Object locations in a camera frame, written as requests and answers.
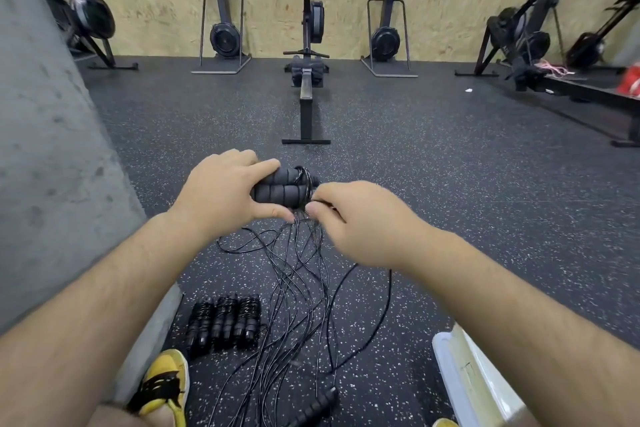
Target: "red bag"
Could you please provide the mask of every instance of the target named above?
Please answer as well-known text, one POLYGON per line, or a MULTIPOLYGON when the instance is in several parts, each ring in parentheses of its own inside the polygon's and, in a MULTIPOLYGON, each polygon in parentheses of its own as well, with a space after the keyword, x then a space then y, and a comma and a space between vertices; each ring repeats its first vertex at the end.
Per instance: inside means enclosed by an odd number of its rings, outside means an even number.
POLYGON ((618 86, 620 93, 640 98, 640 62, 629 67, 618 86))

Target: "forearm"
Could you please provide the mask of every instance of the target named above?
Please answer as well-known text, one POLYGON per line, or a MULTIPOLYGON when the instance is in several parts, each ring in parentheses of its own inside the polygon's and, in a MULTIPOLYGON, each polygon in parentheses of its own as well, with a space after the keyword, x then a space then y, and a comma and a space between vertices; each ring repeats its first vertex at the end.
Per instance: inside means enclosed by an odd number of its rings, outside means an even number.
POLYGON ((415 277, 449 310, 545 426, 632 425, 640 353, 459 237, 415 254, 415 277))
POLYGON ((0 425, 86 425, 158 303, 203 245, 173 218, 149 220, 0 338, 0 390, 11 399, 0 425))

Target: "yellow sneaker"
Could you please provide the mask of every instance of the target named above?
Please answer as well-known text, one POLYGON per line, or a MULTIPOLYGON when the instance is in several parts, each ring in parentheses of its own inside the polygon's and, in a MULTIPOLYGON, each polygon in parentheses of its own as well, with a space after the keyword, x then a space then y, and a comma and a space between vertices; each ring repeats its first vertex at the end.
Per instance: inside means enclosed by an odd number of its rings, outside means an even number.
POLYGON ((178 350, 165 350, 155 359, 142 379, 136 393, 133 410, 140 417, 154 417, 167 406, 173 414, 175 427, 186 427, 184 404, 189 394, 189 365, 178 350))
POLYGON ((431 427, 458 427, 458 424, 449 419, 438 419, 431 427))

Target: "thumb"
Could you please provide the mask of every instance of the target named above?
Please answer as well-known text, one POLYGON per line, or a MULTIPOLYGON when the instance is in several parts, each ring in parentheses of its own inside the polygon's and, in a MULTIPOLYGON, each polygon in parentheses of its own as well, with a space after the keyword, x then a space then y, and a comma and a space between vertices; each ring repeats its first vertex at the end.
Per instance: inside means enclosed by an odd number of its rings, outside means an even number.
POLYGON ((288 208, 272 203, 252 203, 252 213, 256 220, 260 218, 280 218, 293 223, 295 218, 288 208))
POLYGON ((339 237, 344 233, 346 223, 336 211, 332 210, 326 204, 318 201, 311 201, 305 207, 305 211, 311 218, 319 221, 320 224, 324 226, 324 229, 329 233, 333 242, 335 242, 336 239, 339 239, 339 237))

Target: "right arm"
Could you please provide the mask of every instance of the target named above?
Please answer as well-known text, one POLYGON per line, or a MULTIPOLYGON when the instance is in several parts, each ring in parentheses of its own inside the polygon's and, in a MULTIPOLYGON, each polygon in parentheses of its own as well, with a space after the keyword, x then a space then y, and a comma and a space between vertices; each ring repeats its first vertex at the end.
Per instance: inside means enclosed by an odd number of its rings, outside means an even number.
POLYGON ((545 427, 638 425, 640 352, 530 286, 387 189, 328 183, 309 203, 350 259, 421 283, 545 427))

